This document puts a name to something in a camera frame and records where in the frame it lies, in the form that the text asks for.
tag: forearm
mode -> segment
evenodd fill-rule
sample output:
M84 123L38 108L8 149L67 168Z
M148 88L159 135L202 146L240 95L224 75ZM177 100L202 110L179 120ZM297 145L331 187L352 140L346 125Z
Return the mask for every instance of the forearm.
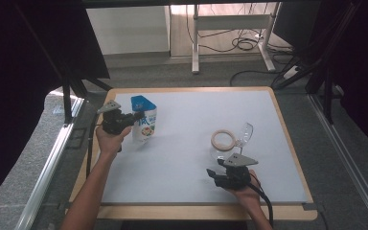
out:
M61 229L93 229L111 164L111 159L99 158L73 201Z
M265 217L265 213L263 212L261 205L259 202L251 202L248 204L244 204L243 207L252 218L254 225L257 230L268 230L272 229L270 223L267 221Z

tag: metal frame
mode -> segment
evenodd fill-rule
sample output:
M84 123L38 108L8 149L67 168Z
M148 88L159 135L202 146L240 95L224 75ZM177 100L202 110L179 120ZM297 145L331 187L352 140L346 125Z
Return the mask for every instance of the metal frame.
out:
M37 215L37 211L40 208L41 202L46 195L47 188L50 185L52 177L55 173L56 167L58 165L59 159L62 156L62 153L65 148L65 144L71 134L71 131L74 127L74 122L76 120L77 115L79 114L84 99L78 98L72 107L72 116L73 119L69 124L64 125L61 128L58 137L56 139L55 144L53 145L52 151L50 152L49 158L44 165L44 168L34 185L34 189L32 191L31 196L29 197L28 202L26 203L25 208L20 216L19 221L17 222L14 229L30 229L35 220L35 216Z
M199 73L199 50L198 31L208 30L241 30L241 29L265 29L263 42L259 42L258 47L264 58L264 63L269 72L276 71L273 61L267 52L267 44L273 30L274 21L279 10L280 3L277 2L271 14L253 15L220 15L220 16L199 16L198 5L194 5L194 43L193 43L193 74Z
M322 113L322 104L319 102L318 97L316 95L309 94L308 95L312 106L315 109L316 115L318 116L322 126L325 128L328 136L333 143L333 146L336 149L343 165L345 166L346 171L354 182L357 191L359 192L361 198L363 199L366 207L368 208L368 183L360 169L357 167L355 160L352 158L351 153L349 153L339 134L337 133L335 127L327 121L327 118Z

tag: masking tape roll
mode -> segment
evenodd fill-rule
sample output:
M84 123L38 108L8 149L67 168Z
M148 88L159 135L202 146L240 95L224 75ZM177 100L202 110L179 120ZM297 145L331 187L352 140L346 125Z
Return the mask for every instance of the masking tape roll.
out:
M227 134L232 139L231 144L228 145L228 146L225 146L223 144L217 143L216 137L217 137L218 134ZM216 150L219 150L219 151L232 150L234 148L234 146L236 145L235 135L232 132L230 132L228 130L225 130L225 129L217 130L212 134L211 144Z

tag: finger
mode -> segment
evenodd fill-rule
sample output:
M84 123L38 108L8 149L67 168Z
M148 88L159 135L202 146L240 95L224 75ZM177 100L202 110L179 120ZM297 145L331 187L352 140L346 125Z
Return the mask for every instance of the finger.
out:
M255 171L254 171L254 170L249 170L249 173L251 173L252 175L254 175L254 176L256 176L256 177L257 177L257 175L256 175L256 173L255 173Z
M107 132L105 132L103 129L103 125L98 126L95 132L97 136L105 136L107 134Z
M118 141L122 143L124 141L124 138L130 134L131 130L131 126L125 127L124 130L122 130L121 134L117 136Z
M132 130L132 126L127 126L125 129L121 132L120 136L126 137L128 134L130 134Z

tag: black curtain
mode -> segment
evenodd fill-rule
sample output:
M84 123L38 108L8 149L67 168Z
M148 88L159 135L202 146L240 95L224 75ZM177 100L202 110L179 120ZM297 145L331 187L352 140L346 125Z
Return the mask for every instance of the black curtain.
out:
M0 185L29 141L47 94L61 86L53 64L75 82L108 78L86 10L44 4L0 0Z
M334 16L349 2L322 1L311 39L315 40L325 31L332 24ZM327 41L329 39L325 39L319 47L324 47ZM317 58L320 50L311 53L310 58ZM341 99L342 106L368 136L368 0L362 0L355 17L336 46L329 65L333 81L345 93Z

